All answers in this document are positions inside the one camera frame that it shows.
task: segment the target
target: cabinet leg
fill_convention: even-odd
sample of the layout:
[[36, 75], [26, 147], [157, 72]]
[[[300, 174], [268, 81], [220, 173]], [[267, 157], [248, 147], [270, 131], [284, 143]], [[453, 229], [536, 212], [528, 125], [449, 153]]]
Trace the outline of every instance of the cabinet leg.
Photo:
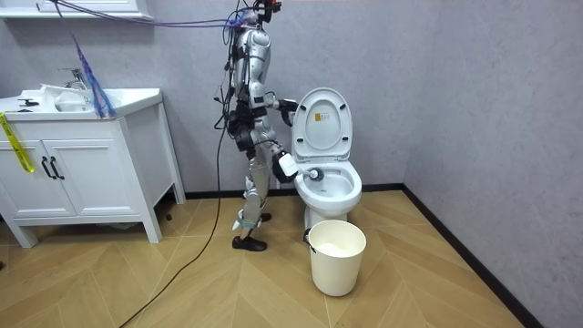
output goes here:
[[176, 198], [176, 203], [184, 204], [186, 202], [186, 195], [184, 194], [182, 183], [174, 182], [172, 188], [174, 189], [174, 198]]
[[162, 239], [162, 233], [160, 232], [160, 226], [154, 209], [148, 209], [148, 213], [143, 216], [144, 228], [146, 228], [149, 242], [159, 243]]
[[10, 231], [14, 233], [16, 240], [23, 248], [32, 248], [38, 244], [38, 239], [29, 227], [20, 227], [11, 220], [5, 220]]

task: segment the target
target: bathroom sink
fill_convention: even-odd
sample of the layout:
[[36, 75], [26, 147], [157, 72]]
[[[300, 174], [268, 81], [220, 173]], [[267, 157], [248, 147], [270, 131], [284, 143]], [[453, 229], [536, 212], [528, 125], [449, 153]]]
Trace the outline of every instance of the bathroom sink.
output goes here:
[[[159, 88], [104, 89], [116, 111], [114, 119], [162, 101]], [[17, 97], [0, 98], [0, 112], [10, 121], [100, 119], [90, 101], [90, 91], [43, 85], [38, 90], [24, 90]], [[26, 106], [25, 101], [33, 106]]]

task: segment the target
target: baseboard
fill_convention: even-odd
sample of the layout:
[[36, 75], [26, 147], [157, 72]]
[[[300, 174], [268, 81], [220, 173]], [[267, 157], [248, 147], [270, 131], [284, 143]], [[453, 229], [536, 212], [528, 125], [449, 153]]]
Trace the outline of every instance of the baseboard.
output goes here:
[[[380, 183], [380, 184], [368, 184], [363, 185], [363, 192], [371, 191], [388, 191], [388, 190], [403, 190], [403, 183]], [[278, 197], [278, 196], [295, 196], [298, 194], [298, 190], [295, 188], [280, 189], [280, 190], [270, 190], [268, 197]], [[216, 199], [216, 198], [240, 198], [243, 196], [243, 190], [222, 190], [222, 191], [195, 191], [186, 192], [187, 200], [205, 200], [205, 199]], [[162, 197], [163, 200], [174, 200], [174, 196], [168, 193]]]
[[457, 251], [465, 262], [477, 273], [512, 314], [528, 328], [544, 328], [538, 319], [508, 290], [508, 288], [467, 249], [467, 247], [409, 190], [405, 185], [403, 192], [409, 200], [431, 222], [444, 239]]

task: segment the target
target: faucet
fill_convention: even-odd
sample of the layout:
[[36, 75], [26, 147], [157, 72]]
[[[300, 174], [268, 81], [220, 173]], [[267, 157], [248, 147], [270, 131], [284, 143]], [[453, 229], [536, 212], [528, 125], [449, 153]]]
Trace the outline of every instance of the faucet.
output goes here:
[[66, 82], [63, 87], [70, 87], [77, 90], [87, 90], [85, 77], [80, 68], [59, 68], [58, 70], [69, 70], [73, 74], [75, 80]]

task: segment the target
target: trash bin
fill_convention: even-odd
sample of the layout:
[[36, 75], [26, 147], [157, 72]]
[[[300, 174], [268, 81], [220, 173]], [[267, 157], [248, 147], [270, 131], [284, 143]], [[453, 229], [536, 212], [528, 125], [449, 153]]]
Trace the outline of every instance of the trash bin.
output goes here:
[[313, 283], [330, 296], [343, 296], [356, 284], [366, 247], [364, 233], [343, 220], [325, 220], [308, 229]]

